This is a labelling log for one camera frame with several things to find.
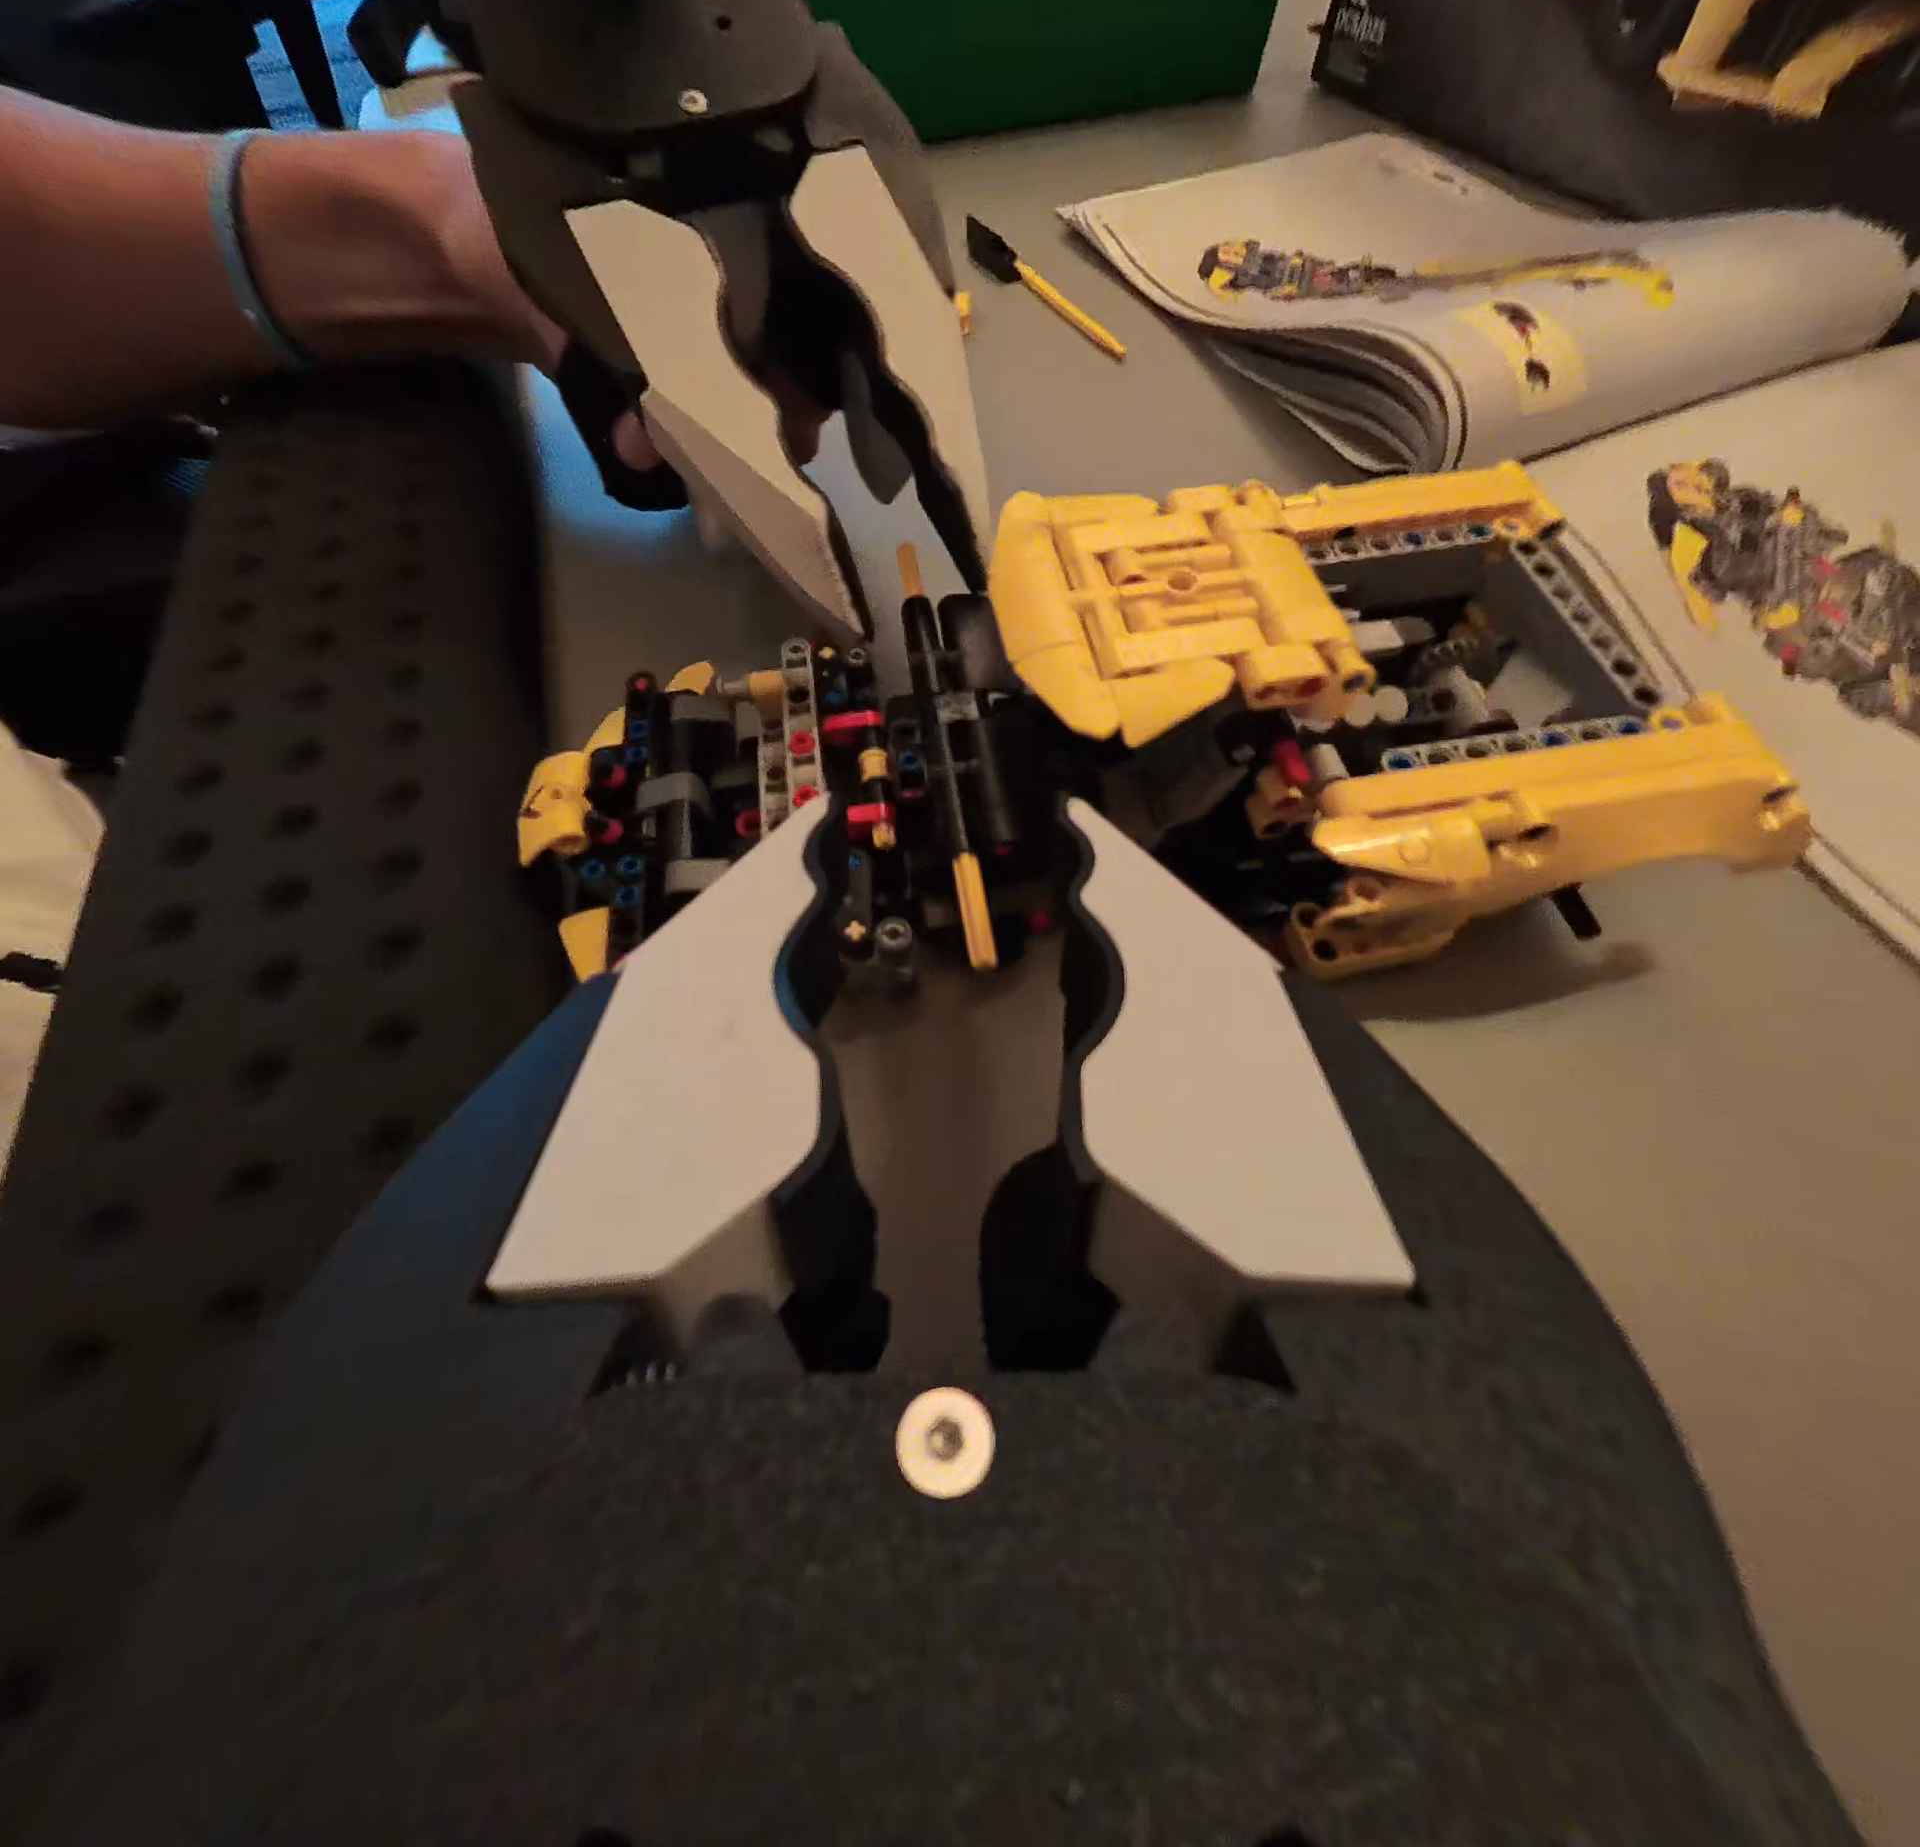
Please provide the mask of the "black perforated mat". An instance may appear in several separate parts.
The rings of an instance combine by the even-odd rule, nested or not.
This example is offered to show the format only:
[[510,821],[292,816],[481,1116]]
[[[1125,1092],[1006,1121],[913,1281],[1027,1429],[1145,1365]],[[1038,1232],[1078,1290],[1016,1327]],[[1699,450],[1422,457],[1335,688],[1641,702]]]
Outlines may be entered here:
[[251,1349],[549,1012],[507,392],[465,365],[230,411],[4,1179],[4,1779],[107,1663]]

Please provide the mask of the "person's white shirt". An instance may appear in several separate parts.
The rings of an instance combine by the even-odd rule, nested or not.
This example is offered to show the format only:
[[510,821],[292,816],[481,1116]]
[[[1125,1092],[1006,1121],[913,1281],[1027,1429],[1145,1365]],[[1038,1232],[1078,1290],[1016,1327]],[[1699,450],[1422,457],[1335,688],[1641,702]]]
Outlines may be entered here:
[[61,761],[4,726],[4,1161],[12,1155],[104,821]]

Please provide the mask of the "yellow axle with black end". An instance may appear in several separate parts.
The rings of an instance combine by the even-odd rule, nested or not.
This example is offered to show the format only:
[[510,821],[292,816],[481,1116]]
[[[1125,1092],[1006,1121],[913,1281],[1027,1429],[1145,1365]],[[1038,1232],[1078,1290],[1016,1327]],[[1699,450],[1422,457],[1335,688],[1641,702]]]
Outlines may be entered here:
[[1074,333],[1078,333],[1088,346],[1106,354],[1109,359],[1124,365],[1125,346],[1118,333],[1097,323],[1086,311],[1066,300],[1038,268],[1031,268],[1018,249],[992,227],[975,217],[966,217],[966,249],[972,265],[1000,286],[1027,289],[1038,300],[1056,320],[1062,320]]

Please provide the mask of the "yellow toy brick car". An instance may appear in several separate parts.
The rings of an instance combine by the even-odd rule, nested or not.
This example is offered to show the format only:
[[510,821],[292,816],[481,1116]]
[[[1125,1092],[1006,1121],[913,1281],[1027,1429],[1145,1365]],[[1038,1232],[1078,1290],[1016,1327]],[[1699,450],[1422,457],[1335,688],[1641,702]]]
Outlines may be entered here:
[[1086,798],[1300,973],[1426,967],[1467,929],[1655,864],[1785,872],[1802,792],[1727,700],[1671,697],[1520,466],[1280,494],[1012,494],[985,593],[899,554],[902,659],[787,641],[632,672],[522,798],[566,967],[619,968],[794,816],[843,843],[832,940],[913,987],[1054,923]]

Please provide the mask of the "open instruction booklet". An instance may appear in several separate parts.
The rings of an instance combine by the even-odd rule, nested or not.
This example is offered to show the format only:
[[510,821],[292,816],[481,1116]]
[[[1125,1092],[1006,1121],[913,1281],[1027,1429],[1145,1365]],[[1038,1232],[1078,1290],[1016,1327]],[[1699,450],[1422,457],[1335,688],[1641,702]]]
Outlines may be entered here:
[[1062,218],[1359,486],[1258,505],[1349,613],[1344,717],[1239,706],[1164,859],[1315,975],[1616,872],[1808,867],[1918,959],[1918,259],[1847,213],[1595,222],[1426,150]]

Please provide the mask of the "person's left hand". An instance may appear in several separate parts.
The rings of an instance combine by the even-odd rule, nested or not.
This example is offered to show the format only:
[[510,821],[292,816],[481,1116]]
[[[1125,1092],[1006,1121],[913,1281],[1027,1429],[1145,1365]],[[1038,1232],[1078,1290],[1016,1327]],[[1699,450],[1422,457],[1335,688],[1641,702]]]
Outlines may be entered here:
[[238,161],[238,222],[268,323],[305,359],[559,368],[566,333],[507,268],[454,132],[260,136]]

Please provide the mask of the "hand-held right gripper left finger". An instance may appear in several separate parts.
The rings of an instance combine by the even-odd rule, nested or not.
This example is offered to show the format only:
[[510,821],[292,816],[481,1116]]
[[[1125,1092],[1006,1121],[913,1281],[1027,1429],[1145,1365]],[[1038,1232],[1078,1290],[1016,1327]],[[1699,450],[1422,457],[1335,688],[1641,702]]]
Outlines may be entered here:
[[826,798],[589,989],[609,1002],[485,1275],[502,1307],[624,1307],[691,1345],[778,1317],[807,1372],[879,1369],[879,1213],[822,1040],[846,843]]

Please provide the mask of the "green storage bin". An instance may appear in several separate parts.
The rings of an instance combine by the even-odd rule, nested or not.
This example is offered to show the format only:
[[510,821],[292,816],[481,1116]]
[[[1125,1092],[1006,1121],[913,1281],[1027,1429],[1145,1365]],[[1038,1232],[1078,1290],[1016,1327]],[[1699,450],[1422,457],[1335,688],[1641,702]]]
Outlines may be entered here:
[[1279,0],[807,0],[926,141],[1245,99]]

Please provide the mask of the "grey desk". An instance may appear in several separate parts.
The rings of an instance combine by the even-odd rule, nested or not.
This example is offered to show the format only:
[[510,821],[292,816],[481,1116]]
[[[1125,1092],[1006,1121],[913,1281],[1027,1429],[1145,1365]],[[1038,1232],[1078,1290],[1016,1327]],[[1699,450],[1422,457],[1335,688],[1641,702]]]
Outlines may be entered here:
[[[1150,492],[1344,466],[1239,387],[1059,228],[1056,207],[1366,132],[1309,86],[1328,0],[1279,0],[1245,101],[955,141],[932,161],[962,252],[975,213],[1125,365],[1030,293],[975,289],[992,492]],[[556,387],[515,376],[543,476],[549,733],[580,743],[632,665],[738,665],[797,618],[705,554],[685,514],[602,498]],[[1874,1845],[1918,1845],[1918,973],[1808,874],[1675,864],[1468,929],[1335,996],[1508,1172],[1632,1336],[1740,1558],[1765,1648]],[[895,1352],[975,1365],[979,1213],[1048,1142],[1054,945],[1003,975],[932,973],[837,1002],[852,1152],[881,1216]]]

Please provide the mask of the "toy car set box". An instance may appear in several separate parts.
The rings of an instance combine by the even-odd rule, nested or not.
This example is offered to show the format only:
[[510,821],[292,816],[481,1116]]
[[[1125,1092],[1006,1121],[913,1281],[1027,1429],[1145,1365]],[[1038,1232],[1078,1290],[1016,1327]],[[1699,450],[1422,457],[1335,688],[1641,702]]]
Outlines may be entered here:
[[1918,0],[1328,0],[1310,82],[1622,218],[1918,239]]

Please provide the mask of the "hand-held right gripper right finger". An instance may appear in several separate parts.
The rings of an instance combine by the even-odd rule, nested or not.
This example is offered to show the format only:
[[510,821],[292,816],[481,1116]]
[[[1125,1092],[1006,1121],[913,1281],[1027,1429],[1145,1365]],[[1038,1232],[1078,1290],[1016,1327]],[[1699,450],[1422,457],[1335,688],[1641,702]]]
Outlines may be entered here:
[[1285,1375],[1268,1307],[1399,1299],[1405,1243],[1279,963],[1084,798],[1059,850],[1059,1103],[981,1213],[988,1365]]

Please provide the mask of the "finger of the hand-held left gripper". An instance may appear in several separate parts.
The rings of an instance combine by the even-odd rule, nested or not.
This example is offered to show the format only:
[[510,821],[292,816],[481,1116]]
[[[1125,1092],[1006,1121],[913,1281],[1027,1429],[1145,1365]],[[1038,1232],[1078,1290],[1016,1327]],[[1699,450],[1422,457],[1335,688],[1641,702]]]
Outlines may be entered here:
[[570,217],[647,382],[640,416],[705,535],[734,540],[846,643],[873,623],[832,503],[789,456],[775,395],[741,365],[705,237],[636,201]]
[[962,585],[985,593],[988,468],[955,300],[862,145],[811,154],[784,218],[832,300],[865,486],[881,503],[913,486]]

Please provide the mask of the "person's left forearm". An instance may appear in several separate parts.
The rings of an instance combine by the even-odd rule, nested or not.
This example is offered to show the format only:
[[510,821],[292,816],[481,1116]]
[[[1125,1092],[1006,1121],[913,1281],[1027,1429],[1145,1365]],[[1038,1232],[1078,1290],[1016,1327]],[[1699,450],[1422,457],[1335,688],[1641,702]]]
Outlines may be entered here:
[[275,369],[230,280],[231,150],[4,88],[4,429],[104,429]]

